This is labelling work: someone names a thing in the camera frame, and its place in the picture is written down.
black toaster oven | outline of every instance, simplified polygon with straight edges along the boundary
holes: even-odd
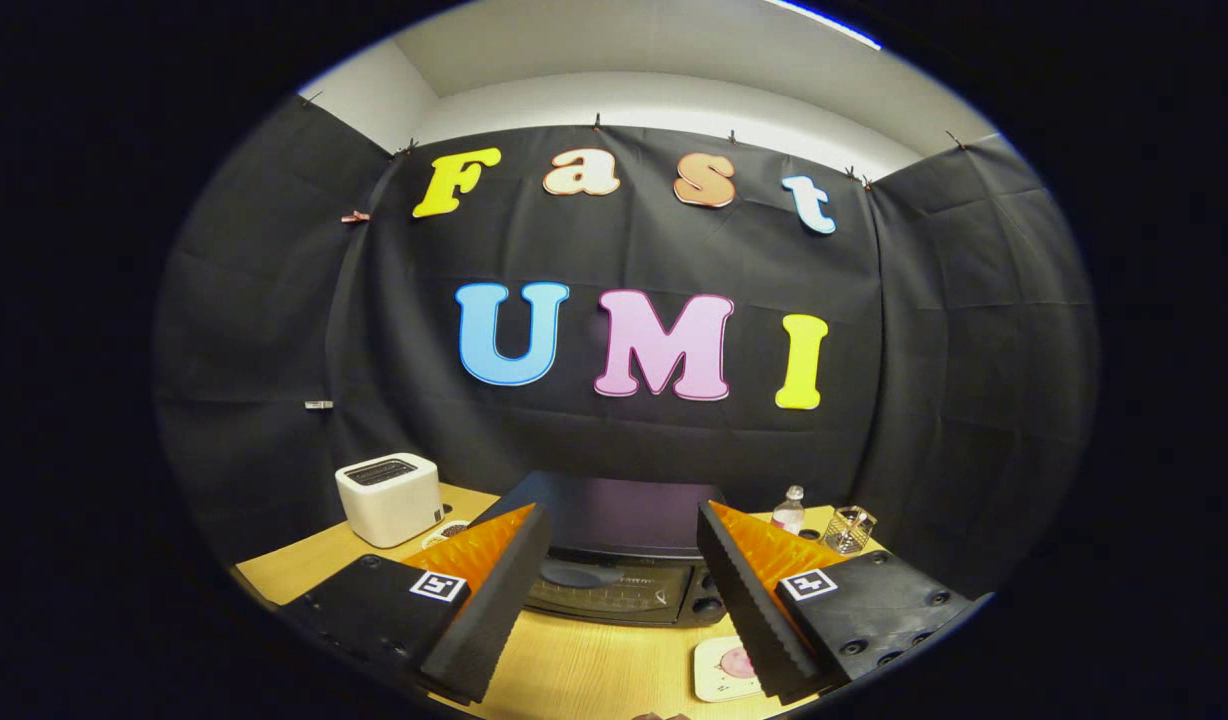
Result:
[[[473,525],[530,503],[551,516],[551,547],[527,609],[619,625],[710,625],[725,603],[698,552],[698,504],[716,487],[527,475]]]

orange foam pad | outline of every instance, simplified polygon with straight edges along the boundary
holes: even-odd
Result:
[[[707,503],[725,530],[728,530],[738,550],[742,550],[743,560],[747,560],[747,565],[752,566],[752,573],[756,574],[765,592],[769,592],[774,606],[779,607],[783,618],[787,618],[788,623],[796,628],[787,607],[783,607],[783,601],[779,600],[779,593],[774,592],[774,589],[779,586],[779,580],[835,565],[846,559],[837,555],[833,548],[795,536],[787,530],[766,523],[765,520],[753,518],[745,512],[720,505],[715,500]]]
[[[402,564],[465,579],[468,589],[472,590],[467,601],[472,602],[472,598],[476,597],[476,591],[485,584],[485,579],[490,577],[490,570],[499,564],[503,550],[512,544],[512,538],[517,536],[517,530],[521,528],[526,516],[530,515],[530,510],[533,503],[499,515],[486,523],[473,525],[446,542],[436,543],[416,555],[409,555]]]

white toaster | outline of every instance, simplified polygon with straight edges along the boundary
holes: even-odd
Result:
[[[334,478],[349,527],[375,547],[395,547],[445,516],[431,460],[398,452],[349,464]]]

pink letter m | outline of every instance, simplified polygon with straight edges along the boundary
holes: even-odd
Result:
[[[600,307],[610,315],[610,345],[605,374],[596,378],[596,392],[614,397],[636,394],[640,383],[632,377],[632,355],[650,392],[663,392],[677,365],[684,372],[673,391],[686,401],[722,401],[729,396],[725,383],[725,319],[734,313],[734,302],[718,295],[696,295],[686,302],[670,333],[636,290],[610,290],[600,295]]]

yellow letter i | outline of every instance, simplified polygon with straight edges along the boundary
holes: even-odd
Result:
[[[788,410],[814,410],[819,405],[819,391],[815,388],[819,345],[828,337],[828,324],[814,315],[787,315],[783,329],[791,337],[787,381],[774,397],[774,404]]]

